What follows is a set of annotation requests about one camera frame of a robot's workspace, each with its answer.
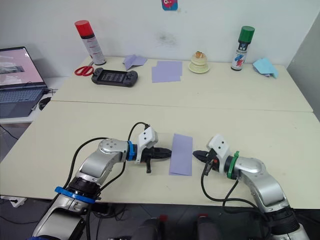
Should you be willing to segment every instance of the red component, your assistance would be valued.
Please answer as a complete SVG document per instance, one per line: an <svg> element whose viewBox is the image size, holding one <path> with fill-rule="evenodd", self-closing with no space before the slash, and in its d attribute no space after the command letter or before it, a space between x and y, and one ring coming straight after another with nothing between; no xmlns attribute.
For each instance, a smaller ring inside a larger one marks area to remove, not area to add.
<svg viewBox="0 0 320 240"><path fill-rule="evenodd" d="M80 36L82 37L86 37L94 34L94 31L92 30L91 25L87 20L76 21L74 25L78 30Z"/></svg>
<svg viewBox="0 0 320 240"><path fill-rule="evenodd" d="M166 222L168 221L168 215L160 215L159 216L160 222Z"/></svg>
<svg viewBox="0 0 320 240"><path fill-rule="evenodd" d="M241 65L242 65L243 62L244 62L243 59L238 60L238 61L236 62L236 66L237 66L237 67L241 67Z"/></svg>
<svg viewBox="0 0 320 240"><path fill-rule="evenodd" d="M209 215L207 214L207 213L199 213L198 214L198 218L200 218L200 217L208 217Z"/></svg>

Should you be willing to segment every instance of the computer mouse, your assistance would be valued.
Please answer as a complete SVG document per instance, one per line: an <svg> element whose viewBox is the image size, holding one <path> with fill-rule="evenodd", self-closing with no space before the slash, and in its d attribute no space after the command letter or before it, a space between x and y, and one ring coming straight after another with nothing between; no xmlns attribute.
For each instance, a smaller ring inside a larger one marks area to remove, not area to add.
<svg viewBox="0 0 320 240"><path fill-rule="evenodd" d="M42 100L39 101L39 109L42 111L42 109L44 109L44 107L47 105L48 102L50 102L51 97L46 97Z"/></svg>

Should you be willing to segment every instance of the blue ring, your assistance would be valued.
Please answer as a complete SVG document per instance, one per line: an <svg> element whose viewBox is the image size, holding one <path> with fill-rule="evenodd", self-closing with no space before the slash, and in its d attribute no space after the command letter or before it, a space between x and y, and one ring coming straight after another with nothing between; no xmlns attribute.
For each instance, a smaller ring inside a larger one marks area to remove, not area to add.
<svg viewBox="0 0 320 240"><path fill-rule="evenodd" d="M94 204L96 202L96 200L94 200L92 198L81 196L81 195L78 195L78 194L74 194L73 192L67 191L61 186L57 186L54 191L56 193L63 194L65 196L67 196L67 197L80 200L80 201L85 202L87 204Z"/></svg>
<svg viewBox="0 0 320 240"><path fill-rule="evenodd" d="M134 149L134 145L132 144L131 141L128 141L129 144L129 158L128 161L132 161L132 159L135 156L135 149Z"/></svg>

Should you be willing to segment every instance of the laptop keyboard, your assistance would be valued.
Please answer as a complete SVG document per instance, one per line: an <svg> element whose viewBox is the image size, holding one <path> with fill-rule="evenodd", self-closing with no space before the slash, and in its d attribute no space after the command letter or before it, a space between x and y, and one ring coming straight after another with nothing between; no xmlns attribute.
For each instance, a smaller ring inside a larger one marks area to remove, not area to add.
<svg viewBox="0 0 320 240"><path fill-rule="evenodd" d="M31 102L37 99L42 89L30 89L19 91L0 91L0 104Z"/></svg>

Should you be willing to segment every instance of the label on spray can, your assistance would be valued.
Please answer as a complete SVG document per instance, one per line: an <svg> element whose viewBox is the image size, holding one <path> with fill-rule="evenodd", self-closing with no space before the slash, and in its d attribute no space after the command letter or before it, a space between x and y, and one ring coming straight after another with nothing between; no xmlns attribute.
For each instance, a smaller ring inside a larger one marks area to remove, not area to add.
<svg viewBox="0 0 320 240"><path fill-rule="evenodd" d="M241 70L244 67L249 43L240 42L239 47L235 52L235 56L232 59L231 68L234 70Z"/></svg>
<svg viewBox="0 0 320 240"><path fill-rule="evenodd" d="M82 41L95 65L102 65L106 62L105 56L103 55L95 36L88 39L82 39Z"/></svg>

